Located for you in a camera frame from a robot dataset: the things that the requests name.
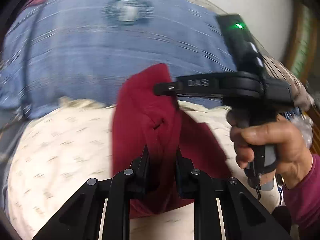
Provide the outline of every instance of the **blue fabric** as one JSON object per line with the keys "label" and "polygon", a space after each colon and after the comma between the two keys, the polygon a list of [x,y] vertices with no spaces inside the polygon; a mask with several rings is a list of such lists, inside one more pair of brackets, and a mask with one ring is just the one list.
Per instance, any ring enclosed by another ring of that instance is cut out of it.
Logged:
{"label": "blue fabric", "polygon": [[215,16],[186,0],[47,0],[26,8],[5,39],[0,108],[27,99],[22,108],[33,119],[62,96],[111,105],[127,78],[156,63],[172,78],[236,71]]}

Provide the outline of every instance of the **hand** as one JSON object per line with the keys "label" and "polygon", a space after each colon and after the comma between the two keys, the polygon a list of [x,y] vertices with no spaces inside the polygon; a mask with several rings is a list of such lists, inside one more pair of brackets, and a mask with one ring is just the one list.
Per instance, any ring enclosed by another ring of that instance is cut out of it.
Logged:
{"label": "hand", "polygon": [[234,142],[239,167],[244,169],[254,159],[249,144],[276,144],[279,164],[276,171],[261,176],[260,184],[271,181],[277,172],[282,175],[288,189],[295,187],[312,166],[312,155],[299,129],[281,115],[278,115],[277,122],[241,129],[237,125],[243,121],[243,117],[243,111],[239,110],[231,110],[227,114],[227,121],[232,126],[230,139]]}

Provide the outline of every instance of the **purple sleeve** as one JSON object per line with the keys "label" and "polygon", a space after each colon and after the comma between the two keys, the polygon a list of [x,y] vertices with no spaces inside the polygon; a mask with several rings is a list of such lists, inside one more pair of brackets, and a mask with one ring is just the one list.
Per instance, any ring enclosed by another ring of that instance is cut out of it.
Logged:
{"label": "purple sleeve", "polygon": [[284,202],[292,221],[304,230],[320,221],[320,156],[313,156],[308,175],[293,189],[284,187]]}

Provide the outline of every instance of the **white wall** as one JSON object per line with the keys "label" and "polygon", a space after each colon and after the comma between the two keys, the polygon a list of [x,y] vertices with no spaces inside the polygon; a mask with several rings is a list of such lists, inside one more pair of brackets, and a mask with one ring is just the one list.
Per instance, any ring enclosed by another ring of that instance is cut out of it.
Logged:
{"label": "white wall", "polygon": [[227,13],[242,16],[251,33],[276,59],[281,59],[292,25],[292,0],[209,0]]}

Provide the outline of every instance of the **silver bolt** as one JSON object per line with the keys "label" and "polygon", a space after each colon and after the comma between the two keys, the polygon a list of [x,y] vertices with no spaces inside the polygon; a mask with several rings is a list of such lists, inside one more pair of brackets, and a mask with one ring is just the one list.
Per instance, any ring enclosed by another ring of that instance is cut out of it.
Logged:
{"label": "silver bolt", "polygon": [[199,170],[199,169],[192,169],[192,170],[191,170],[191,173],[192,173],[193,175],[199,175],[199,174],[200,174],[200,170]]}
{"label": "silver bolt", "polygon": [[94,185],[96,183],[97,183],[97,180],[95,178],[91,178],[91,179],[87,180],[87,184],[90,185],[90,186],[92,186],[92,185]]}
{"label": "silver bolt", "polygon": [[125,175],[131,175],[131,174],[133,174],[133,169],[126,169],[126,170],[124,170],[124,172],[123,172]]}
{"label": "silver bolt", "polygon": [[228,179],[229,183],[232,184],[232,185],[235,185],[238,183],[238,180],[235,178],[235,177],[230,177]]}

